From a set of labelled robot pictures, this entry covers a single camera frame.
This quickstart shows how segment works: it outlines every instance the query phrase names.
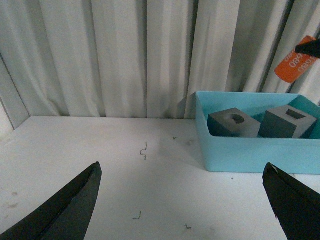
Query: curtain fold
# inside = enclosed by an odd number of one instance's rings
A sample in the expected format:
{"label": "curtain fold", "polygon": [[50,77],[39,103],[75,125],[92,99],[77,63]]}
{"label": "curtain fold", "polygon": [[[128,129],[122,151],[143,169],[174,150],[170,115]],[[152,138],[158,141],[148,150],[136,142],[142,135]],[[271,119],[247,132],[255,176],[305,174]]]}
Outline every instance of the curtain fold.
{"label": "curtain fold", "polygon": [[320,63],[294,84],[276,66],[318,36],[319,0],[0,1],[0,99],[29,116],[195,117],[196,91],[320,101]]}
{"label": "curtain fold", "polygon": [[185,115],[194,1],[147,1],[147,116]]}
{"label": "curtain fold", "polygon": [[202,0],[195,25],[184,118],[195,118],[196,91],[225,91],[240,0]]}
{"label": "curtain fold", "polygon": [[0,1],[0,16],[0,52],[30,115],[68,116],[39,1]]}
{"label": "curtain fold", "polygon": [[92,0],[107,117],[147,117],[146,1]]}
{"label": "curtain fold", "polygon": [[91,1],[42,0],[40,6],[68,114],[105,116]]}

